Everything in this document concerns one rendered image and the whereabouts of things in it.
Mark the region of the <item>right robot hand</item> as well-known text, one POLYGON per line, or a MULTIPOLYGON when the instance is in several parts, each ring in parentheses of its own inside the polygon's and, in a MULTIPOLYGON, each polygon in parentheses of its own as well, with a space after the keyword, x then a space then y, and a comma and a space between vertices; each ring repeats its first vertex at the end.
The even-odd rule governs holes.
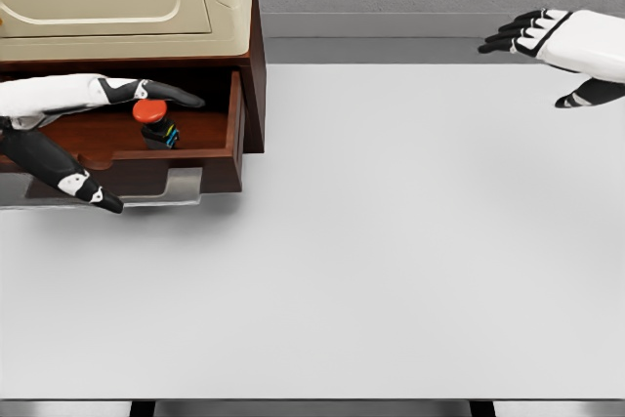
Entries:
POLYGON ((625 98, 625 19, 590 10, 543 8, 516 17, 483 40, 481 54, 522 54, 589 79, 556 108, 608 104, 625 98))

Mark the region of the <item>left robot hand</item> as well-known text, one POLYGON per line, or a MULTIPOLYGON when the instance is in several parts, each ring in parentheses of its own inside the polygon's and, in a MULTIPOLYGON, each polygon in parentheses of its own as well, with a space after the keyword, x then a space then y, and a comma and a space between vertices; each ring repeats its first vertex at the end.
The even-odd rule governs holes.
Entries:
POLYGON ((120 214, 123 202, 39 129, 67 114, 135 100, 205 106, 192 93, 150 79, 74 73, 6 81, 0 83, 0 152, 47 186, 120 214))

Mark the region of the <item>red push-button switch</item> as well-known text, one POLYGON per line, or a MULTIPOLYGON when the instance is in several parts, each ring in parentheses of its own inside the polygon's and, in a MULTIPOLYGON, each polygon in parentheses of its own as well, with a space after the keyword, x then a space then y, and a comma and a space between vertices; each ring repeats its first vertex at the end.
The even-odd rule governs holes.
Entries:
POLYGON ((132 109, 133 117, 142 124, 141 133, 149 149, 172 149, 180 137, 175 122, 167 117, 164 100, 138 100, 132 109))

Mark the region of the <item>brown wooden cabinet drawer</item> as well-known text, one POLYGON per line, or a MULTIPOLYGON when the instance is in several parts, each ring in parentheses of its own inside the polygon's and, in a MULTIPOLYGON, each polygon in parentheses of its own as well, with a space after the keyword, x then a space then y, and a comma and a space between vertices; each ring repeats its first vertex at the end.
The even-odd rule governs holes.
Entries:
MULTIPOLYGON (((197 194, 239 191, 245 110, 238 72, 190 70, 165 78, 135 79, 172 85, 205 101, 200 108, 166 102, 167 117, 180 133, 172 149, 147 147, 142 124, 132 114, 138 100, 67 114, 39 131, 70 153, 124 207, 134 197, 159 199, 176 173, 192 175, 197 194)), ((33 185, 25 193, 29 199, 58 196, 90 204, 47 186, 0 152, 0 175, 12 173, 32 177, 33 185)))

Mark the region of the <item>brown cabinet with beige top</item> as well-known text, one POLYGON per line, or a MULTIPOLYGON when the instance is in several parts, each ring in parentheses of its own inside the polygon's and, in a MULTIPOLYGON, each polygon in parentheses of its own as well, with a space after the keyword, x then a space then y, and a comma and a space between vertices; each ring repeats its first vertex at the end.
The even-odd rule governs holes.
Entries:
POLYGON ((259 0, 0 0, 0 71, 232 66, 247 101, 244 148, 265 146, 259 0))

